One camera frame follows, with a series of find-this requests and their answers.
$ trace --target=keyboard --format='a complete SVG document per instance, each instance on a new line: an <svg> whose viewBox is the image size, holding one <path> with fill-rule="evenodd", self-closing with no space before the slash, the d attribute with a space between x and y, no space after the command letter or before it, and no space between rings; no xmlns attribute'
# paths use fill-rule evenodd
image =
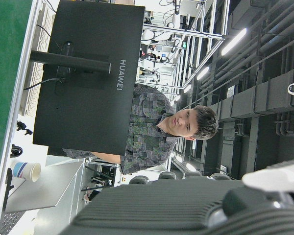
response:
<svg viewBox="0 0 294 235"><path fill-rule="evenodd" d="M43 27L48 34L51 34L55 13L46 3L42 3L37 24ZM47 52L49 47L50 36L43 29L36 26L32 50ZM28 65L24 87L33 86L42 81L43 64L32 62ZM23 92L21 99L22 116L36 115L37 103L39 97L40 85Z"/></svg>
<svg viewBox="0 0 294 235"><path fill-rule="evenodd" d="M14 213L7 213L3 216L2 220L2 227L0 231L0 235L7 235L12 230L12 228L16 225L16 223L20 220L22 215L25 212L14 212Z"/></svg>

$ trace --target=white keyboard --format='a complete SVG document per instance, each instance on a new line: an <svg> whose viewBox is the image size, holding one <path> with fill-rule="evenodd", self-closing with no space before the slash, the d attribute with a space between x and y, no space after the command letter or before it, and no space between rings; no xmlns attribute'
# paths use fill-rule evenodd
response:
<svg viewBox="0 0 294 235"><path fill-rule="evenodd" d="M54 20L55 13L48 7L47 4L42 3L42 21L38 21L38 25L41 22L41 27L43 27L49 35L52 31L52 25ZM50 36L40 27L36 27L36 31L39 33L37 48L33 45L33 50L47 52L49 47ZM33 63L33 69L29 74L30 82L28 82L25 86L30 87L42 81L43 78L43 64L41 63ZM23 104L22 115L23 116L31 116L34 117L36 115L37 103L39 97L40 85L29 89L24 92L26 97L26 101Z"/></svg>

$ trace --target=man's hair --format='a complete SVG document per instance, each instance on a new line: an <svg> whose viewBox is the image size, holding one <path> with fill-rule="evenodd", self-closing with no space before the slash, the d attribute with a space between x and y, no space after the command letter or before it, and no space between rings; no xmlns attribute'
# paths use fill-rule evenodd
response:
<svg viewBox="0 0 294 235"><path fill-rule="evenodd" d="M215 112L206 106L197 105L193 108L197 111L198 129L192 136L198 140L208 140L218 131L218 121Z"/></svg>

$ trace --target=black monitor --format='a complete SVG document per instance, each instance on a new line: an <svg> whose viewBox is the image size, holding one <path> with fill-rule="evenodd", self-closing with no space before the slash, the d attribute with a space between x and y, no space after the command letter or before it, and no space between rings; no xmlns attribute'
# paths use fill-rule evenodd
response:
<svg viewBox="0 0 294 235"><path fill-rule="evenodd" d="M144 11L60 1L43 81L61 82L41 85L34 144L124 155Z"/></svg>

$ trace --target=paper cup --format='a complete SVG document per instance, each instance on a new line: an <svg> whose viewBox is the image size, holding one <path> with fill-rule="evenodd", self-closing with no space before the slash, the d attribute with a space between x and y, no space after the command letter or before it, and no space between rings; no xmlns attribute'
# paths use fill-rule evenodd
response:
<svg viewBox="0 0 294 235"><path fill-rule="evenodd" d="M40 177L41 166L39 163L14 163L12 166L14 177L36 182Z"/></svg>

